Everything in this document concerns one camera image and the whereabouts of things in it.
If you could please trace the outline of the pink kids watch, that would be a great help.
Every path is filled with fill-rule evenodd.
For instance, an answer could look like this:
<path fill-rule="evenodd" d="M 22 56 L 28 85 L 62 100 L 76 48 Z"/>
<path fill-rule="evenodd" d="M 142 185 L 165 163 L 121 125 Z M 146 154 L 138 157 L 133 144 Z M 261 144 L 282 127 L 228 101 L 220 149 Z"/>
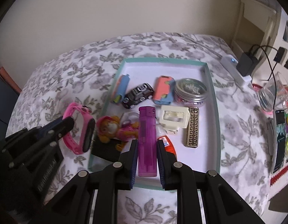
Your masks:
<path fill-rule="evenodd" d="M 73 123 L 75 123 L 74 114 L 82 119 L 78 123 L 78 126 L 80 126 L 78 130 L 79 140 L 77 141 L 75 136 L 69 132 L 63 137 L 63 141 L 66 147 L 74 154 L 81 155 L 90 148 L 96 122 L 92 116 L 92 110 L 86 105 L 76 102 L 70 103 L 63 114 L 63 119 L 73 119 Z"/>

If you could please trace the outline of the pink pup toy figure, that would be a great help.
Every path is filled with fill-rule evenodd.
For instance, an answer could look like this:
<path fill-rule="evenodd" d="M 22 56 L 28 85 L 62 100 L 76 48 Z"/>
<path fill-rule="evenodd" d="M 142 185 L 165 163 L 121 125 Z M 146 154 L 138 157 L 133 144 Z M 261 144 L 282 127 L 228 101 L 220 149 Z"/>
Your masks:
<path fill-rule="evenodd" d="M 115 145 L 119 152 L 125 147 L 129 140 L 138 138 L 139 122 L 127 119 L 121 123 L 118 116 L 103 116 L 97 123 L 98 138 L 102 143 L 109 143 L 111 139 L 119 140 Z"/>

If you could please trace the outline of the white smart watch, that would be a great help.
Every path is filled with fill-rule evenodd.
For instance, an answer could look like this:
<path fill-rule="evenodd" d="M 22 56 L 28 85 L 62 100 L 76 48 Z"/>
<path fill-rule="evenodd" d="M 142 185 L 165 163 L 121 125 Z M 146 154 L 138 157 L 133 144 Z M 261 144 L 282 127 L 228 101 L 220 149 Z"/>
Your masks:
<path fill-rule="evenodd" d="M 136 123 L 139 121 L 139 113 L 137 112 L 126 112 L 123 113 L 120 119 L 120 126 L 121 127 L 128 127 L 131 126 L 132 124 Z"/>

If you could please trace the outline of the orange blue case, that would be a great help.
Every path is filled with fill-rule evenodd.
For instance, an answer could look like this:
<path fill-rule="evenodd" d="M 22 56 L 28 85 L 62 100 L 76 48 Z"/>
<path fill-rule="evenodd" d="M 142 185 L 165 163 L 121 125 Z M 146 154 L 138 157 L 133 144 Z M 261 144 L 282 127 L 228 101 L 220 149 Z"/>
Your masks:
<path fill-rule="evenodd" d="M 118 79 L 118 82 L 115 86 L 115 89 L 113 90 L 113 95 L 111 98 L 111 101 L 115 104 L 119 104 L 122 102 L 126 90 L 128 87 L 130 81 L 130 76 L 129 74 L 121 75 L 120 78 Z"/>
<path fill-rule="evenodd" d="M 160 76 L 154 88 L 153 102 L 156 105 L 170 105 L 174 100 L 175 80 L 171 76 Z"/>

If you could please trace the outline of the gold black patterned lighter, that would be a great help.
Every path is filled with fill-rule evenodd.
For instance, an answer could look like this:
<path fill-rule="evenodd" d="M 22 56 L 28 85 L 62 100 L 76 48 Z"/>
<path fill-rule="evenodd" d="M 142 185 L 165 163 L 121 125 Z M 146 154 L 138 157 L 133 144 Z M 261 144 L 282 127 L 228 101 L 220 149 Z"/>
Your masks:
<path fill-rule="evenodd" d="M 199 141 L 199 108 L 189 108 L 190 118 L 187 126 L 185 147 L 197 148 Z"/>

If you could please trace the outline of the purple lighter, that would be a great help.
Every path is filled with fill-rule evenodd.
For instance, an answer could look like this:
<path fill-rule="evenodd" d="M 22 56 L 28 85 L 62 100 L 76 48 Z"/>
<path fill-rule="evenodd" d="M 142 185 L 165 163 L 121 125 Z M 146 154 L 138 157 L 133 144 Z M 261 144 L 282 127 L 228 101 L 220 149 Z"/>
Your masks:
<path fill-rule="evenodd" d="M 157 176 L 157 136 L 155 107 L 139 108 L 138 176 Z"/>

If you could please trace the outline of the black toy car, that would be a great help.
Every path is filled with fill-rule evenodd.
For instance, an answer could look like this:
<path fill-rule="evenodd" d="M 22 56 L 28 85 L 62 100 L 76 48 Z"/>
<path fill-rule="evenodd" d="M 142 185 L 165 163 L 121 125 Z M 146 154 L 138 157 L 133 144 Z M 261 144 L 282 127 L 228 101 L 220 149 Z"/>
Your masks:
<path fill-rule="evenodd" d="M 144 102 L 147 99 L 151 99 L 154 95 L 152 86 L 148 83 L 138 85 L 129 91 L 122 100 L 122 105 L 126 109 L 132 109 L 138 104 Z"/>

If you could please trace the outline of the red white glue bottle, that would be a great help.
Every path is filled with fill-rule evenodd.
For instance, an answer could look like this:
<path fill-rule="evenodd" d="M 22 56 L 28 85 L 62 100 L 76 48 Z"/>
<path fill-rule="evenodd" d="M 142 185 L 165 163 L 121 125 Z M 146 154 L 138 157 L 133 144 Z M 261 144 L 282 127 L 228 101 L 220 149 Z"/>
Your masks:
<path fill-rule="evenodd" d="M 156 125 L 156 134 L 157 134 L 157 140 L 163 141 L 166 152 L 170 152 L 174 154 L 175 157 L 177 157 L 173 143 L 171 142 L 170 138 L 167 136 L 166 131 L 159 124 Z"/>

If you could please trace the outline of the cream hair claw clip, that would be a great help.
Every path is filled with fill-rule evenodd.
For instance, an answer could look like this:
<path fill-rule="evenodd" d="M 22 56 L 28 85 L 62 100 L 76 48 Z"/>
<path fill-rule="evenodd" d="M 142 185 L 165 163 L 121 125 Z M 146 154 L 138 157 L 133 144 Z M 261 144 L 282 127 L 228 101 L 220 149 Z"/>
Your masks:
<path fill-rule="evenodd" d="M 188 107 L 162 105 L 159 114 L 159 124 L 171 135 L 188 126 L 190 113 Z"/>

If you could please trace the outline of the round tin with pearls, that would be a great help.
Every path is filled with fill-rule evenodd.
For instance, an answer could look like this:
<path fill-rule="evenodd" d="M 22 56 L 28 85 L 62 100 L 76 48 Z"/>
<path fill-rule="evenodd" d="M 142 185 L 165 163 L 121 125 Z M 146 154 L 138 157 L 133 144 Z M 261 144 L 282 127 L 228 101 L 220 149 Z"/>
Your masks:
<path fill-rule="evenodd" d="M 199 80 L 182 78 L 176 81 L 174 89 L 175 101 L 185 107 L 203 105 L 207 96 L 207 87 Z"/>

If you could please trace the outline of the floral white blanket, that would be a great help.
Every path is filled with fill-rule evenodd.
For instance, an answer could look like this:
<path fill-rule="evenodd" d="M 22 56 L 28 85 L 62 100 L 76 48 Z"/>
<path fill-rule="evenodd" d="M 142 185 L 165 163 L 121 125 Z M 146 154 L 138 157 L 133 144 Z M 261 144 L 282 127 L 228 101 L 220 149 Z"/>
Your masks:
<path fill-rule="evenodd" d="M 220 174 L 262 215 L 268 202 L 271 167 L 264 131 L 266 117 L 253 88 L 240 88 L 222 67 L 221 57 L 231 53 L 222 38 L 185 33 L 138 33 L 90 43 L 44 63 L 32 73 L 15 104 L 7 133 L 46 125 L 61 116 L 71 102 L 90 107 L 98 117 L 125 58 L 205 62 L 218 105 Z"/>

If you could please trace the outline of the smartphone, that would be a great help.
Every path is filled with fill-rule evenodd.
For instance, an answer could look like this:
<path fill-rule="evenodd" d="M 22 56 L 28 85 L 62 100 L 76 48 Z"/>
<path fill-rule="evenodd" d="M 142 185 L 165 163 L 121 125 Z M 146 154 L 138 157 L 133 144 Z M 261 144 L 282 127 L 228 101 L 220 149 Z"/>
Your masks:
<path fill-rule="evenodd" d="M 273 114 L 273 159 L 272 174 L 279 171 L 284 164 L 285 143 L 286 143 L 286 123 L 285 111 L 274 110 Z"/>

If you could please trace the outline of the teal white tray box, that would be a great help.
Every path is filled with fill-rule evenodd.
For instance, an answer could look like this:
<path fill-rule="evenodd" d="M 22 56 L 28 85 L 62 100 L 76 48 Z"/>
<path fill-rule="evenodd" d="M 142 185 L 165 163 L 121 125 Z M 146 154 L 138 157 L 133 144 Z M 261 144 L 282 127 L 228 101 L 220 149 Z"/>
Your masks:
<path fill-rule="evenodd" d="M 195 171 L 219 170 L 219 115 L 206 63 L 125 59 L 96 121 L 88 168 L 103 170 L 138 141 L 135 185 L 160 190 L 170 169 L 160 162 L 157 140 L 163 140 L 177 161 Z"/>

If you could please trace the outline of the white power strip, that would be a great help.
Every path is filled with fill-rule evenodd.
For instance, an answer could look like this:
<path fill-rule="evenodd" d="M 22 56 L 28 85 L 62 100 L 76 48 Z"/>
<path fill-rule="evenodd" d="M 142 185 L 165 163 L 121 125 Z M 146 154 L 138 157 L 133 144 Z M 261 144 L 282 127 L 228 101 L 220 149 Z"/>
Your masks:
<path fill-rule="evenodd" d="M 231 74 L 238 86 L 245 87 L 251 82 L 252 78 L 250 75 L 242 76 L 237 70 L 238 61 L 233 56 L 223 56 L 220 63 Z"/>

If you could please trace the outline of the white shelf furniture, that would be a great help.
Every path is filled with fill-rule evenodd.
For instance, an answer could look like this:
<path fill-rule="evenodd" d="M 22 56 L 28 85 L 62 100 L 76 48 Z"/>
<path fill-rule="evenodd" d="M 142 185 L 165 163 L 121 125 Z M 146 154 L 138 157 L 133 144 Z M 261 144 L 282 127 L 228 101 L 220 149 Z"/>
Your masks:
<path fill-rule="evenodd" d="M 271 70 L 280 72 L 288 83 L 288 15 L 282 8 L 270 8 L 256 0 L 241 0 L 239 18 L 231 42 L 237 58 L 254 45 L 266 45 L 268 59 L 261 49 L 255 57 L 259 64 L 252 72 L 252 81 L 262 85 L 269 79 Z"/>

